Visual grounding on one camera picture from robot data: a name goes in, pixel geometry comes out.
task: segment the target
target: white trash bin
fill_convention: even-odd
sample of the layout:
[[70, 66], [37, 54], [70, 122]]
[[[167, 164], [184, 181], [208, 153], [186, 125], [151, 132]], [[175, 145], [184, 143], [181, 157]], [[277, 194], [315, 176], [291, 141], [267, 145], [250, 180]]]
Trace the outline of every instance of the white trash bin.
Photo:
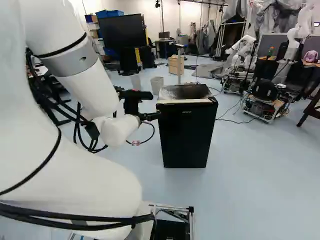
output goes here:
[[150, 80], [153, 95], [159, 95], [161, 87], [164, 85], [164, 78], [162, 76], [155, 76]]
[[132, 83], [132, 89], [141, 91], [141, 80], [138, 74], [131, 75], [131, 83]]

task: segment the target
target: light blue floor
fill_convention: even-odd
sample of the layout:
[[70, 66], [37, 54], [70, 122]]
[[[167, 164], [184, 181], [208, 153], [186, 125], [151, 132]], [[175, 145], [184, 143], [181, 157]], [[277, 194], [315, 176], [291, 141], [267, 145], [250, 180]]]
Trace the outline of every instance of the light blue floor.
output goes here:
[[[198, 58], [198, 64], [211, 61]], [[196, 57], [188, 56], [185, 65], [195, 63]], [[196, 82], [192, 72], [185, 69], [182, 81]], [[114, 85], [132, 88], [130, 77], [109, 75]], [[145, 69], [139, 76], [144, 91], [151, 91], [154, 76], [164, 77], [165, 85], [177, 83], [177, 76], [164, 65]], [[221, 89], [218, 80], [198, 81]], [[223, 93], [216, 98], [217, 116], [240, 99]], [[156, 101], [144, 101], [140, 111], [155, 111]], [[157, 121], [148, 143], [110, 147], [99, 155], [134, 172], [144, 200], [194, 206], [197, 240], [316, 240], [320, 239], [320, 121], [309, 117], [301, 128], [296, 127], [307, 104], [307, 100], [292, 104], [289, 115], [273, 124], [217, 121], [205, 169], [164, 168]], [[251, 119], [241, 111], [232, 115], [236, 110], [225, 118]], [[62, 130], [72, 139], [72, 124]], [[131, 139], [144, 140], [151, 133], [150, 126], [143, 125]]]

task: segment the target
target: black mini fridge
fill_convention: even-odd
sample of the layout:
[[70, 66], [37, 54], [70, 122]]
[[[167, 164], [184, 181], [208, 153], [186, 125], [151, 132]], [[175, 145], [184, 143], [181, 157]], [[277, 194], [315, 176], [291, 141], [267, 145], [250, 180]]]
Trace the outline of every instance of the black mini fridge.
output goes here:
[[156, 108], [165, 168], [205, 168], [218, 101], [205, 84], [164, 86]]

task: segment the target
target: pink plush toy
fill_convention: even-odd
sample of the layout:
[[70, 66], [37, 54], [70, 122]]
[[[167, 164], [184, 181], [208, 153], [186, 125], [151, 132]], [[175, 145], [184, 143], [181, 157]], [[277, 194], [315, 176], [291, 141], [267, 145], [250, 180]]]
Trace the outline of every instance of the pink plush toy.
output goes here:
[[318, 62], [318, 52], [317, 51], [308, 51], [305, 55], [303, 60], [307, 63], [317, 63]]

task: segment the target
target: wall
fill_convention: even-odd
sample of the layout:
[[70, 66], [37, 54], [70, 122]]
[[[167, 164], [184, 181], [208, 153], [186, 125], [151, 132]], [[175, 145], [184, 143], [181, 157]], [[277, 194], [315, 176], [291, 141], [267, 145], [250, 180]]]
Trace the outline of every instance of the wall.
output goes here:
[[[164, 31], [170, 31], [170, 36], [176, 38], [179, 28], [179, 5], [177, 0], [163, 0]], [[144, 15], [147, 34], [152, 41], [158, 39], [161, 28], [161, 8], [155, 8], [155, 0], [101, 0], [102, 8], [106, 10], [121, 10], [125, 14]], [[197, 29], [208, 21], [208, 4], [181, 1], [181, 32], [190, 34], [190, 22], [196, 22]], [[210, 17], [215, 19], [216, 7], [211, 6]]]
[[[317, 4], [313, 10], [313, 20], [315, 22], [320, 22], [320, 4]], [[320, 26], [314, 29], [314, 33], [320, 35]]]

